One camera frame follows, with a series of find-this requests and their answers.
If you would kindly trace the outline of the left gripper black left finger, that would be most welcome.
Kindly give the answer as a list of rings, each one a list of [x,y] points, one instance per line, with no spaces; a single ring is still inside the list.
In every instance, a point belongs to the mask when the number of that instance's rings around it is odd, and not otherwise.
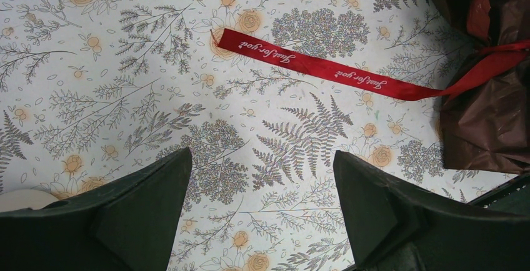
[[[188,148],[39,210],[1,214],[2,270],[166,270],[192,169]]]

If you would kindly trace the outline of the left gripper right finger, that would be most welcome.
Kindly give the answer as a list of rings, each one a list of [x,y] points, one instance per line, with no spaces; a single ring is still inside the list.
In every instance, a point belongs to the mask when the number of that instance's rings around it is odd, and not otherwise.
[[[528,270],[529,175],[468,203],[337,151],[334,177],[354,270]]]

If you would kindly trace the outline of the brown paper bouquet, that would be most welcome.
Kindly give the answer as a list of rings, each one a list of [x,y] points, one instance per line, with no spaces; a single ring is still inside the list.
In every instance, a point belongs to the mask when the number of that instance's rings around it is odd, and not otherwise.
[[[432,0],[476,50],[442,100],[447,169],[529,172],[529,0]]]

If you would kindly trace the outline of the red ribbon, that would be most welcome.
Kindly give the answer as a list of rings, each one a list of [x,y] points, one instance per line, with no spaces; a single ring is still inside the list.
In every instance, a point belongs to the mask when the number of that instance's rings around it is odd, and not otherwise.
[[[454,98],[516,67],[529,56],[527,39],[482,48],[477,52],[482,59],[476,65],[453,85],[439,90],[301,54],[231,29],[225,29],[220,38],[214,39],[214,43],[221,49],[268,64],[404,101],[439,96]]]

